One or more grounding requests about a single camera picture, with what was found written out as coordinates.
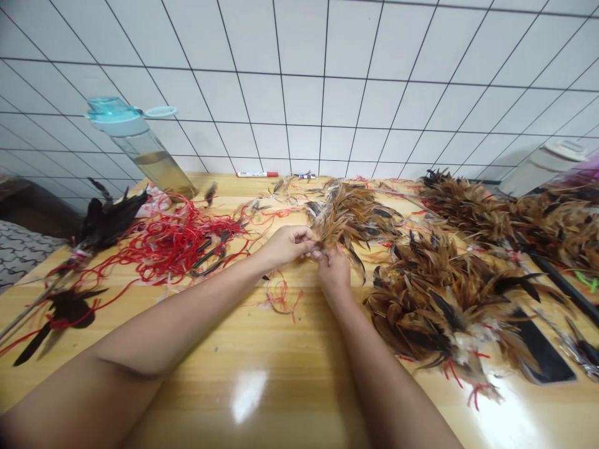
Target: forearm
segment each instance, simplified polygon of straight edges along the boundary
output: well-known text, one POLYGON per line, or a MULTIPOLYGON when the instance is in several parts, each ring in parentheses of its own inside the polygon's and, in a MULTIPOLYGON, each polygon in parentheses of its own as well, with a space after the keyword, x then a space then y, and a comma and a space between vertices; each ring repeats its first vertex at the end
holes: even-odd
POLYGON ((462 448, 435 405, 353 301, 332 303, 378 448, 462 448))
POLYGON ((135 373, 167 374, 270 269, 258 254, 250 256, 152 306, 90 349, 135 373))

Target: water bottle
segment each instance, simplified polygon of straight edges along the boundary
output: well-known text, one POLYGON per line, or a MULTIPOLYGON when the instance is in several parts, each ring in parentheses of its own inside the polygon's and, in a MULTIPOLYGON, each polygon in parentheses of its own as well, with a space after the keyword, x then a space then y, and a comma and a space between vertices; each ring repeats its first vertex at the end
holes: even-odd
POLYGON ((188 200, 197 194, 192 182, 144 119, 172 117, 177 113, 176 108, 164 106, 144 112, 118 97, 92 97, 87 99, 87 104, 91 108, 87 118, 92 124, 110 136, 159 189, 179 193, 188 200))

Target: plastic container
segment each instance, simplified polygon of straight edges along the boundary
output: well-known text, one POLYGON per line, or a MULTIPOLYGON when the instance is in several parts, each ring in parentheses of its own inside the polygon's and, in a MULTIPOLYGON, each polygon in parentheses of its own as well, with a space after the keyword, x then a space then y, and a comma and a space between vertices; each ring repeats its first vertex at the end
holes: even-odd
POLYGON ((189 200, 197 194, 144 119, 172 117, 177 113, 176 108, 158 107, 143 112, 118 97, 93 97, 87 99, 87 104, 91 108, 87 118, 92 124, 110 136, 159 189, 179 193, 189 200))
POLYGON ((506 195, 520 197, 586 161, 585 149, 570 140, 547 143, 537 148, 499 185, 506 195))

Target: red marker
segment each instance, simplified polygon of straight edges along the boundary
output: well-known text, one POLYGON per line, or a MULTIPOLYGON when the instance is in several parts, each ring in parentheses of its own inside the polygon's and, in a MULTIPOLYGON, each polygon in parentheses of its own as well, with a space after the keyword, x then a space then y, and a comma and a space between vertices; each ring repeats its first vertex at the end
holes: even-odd
POLYGON ((252 173, 249 171, 238 171, 238 178, 276 178, 279 174, 276 171, 259 171, 252 173))

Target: white container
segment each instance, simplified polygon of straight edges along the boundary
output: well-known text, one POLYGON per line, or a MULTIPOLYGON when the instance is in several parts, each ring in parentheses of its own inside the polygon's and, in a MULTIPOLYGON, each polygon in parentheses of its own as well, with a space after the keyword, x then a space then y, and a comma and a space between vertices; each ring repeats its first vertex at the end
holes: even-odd
POLYGON ((499 190, 520 197, 586 161, 585 149, 570 140, 546 143, 537 148, 518 168, 507 175, 499 190))

